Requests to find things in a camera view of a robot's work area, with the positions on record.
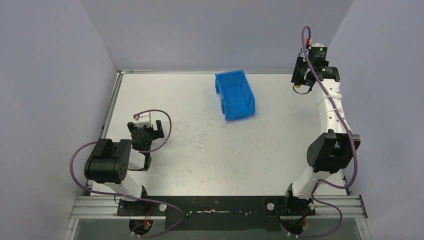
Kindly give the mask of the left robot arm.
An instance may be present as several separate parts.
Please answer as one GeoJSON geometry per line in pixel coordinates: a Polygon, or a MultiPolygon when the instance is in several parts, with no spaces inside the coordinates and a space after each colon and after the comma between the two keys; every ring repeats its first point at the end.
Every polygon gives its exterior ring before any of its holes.
{"type": "Polygon", "coordinates": [[[148,210],[147,190],[138,184],[128,171],[146,172],[152,162],[151,147],[153,141],[165,137],[162,122],[155,121],[156,128],[150,120],[128,122],[131,139],[114,142],[101,138],[95,144],[84,167],[88,180],[104,184],[115,193],[129,201],[128,208],[137,216],[148,210]]]}

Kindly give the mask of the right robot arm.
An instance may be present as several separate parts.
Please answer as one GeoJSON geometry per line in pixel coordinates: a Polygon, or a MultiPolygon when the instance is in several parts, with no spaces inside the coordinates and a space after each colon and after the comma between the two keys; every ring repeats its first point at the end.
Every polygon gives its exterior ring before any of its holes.
{"type": "Polygon", "coordinates": [[[320,117],[321,134],[306,151],[308,166],[302,175],[292,183],[282,209],[295,214],[302,207],[300,199],[309,200],[313,189],[329,176],[345,169],[354,158],[361,139],[353,134],[343,110],[340,90],[340,74],[326,59],[327,47],[319,43],[307,46],[306,56],[298,56],[291,83],[293,90],[306,86],[313,93],[320,117]]]}

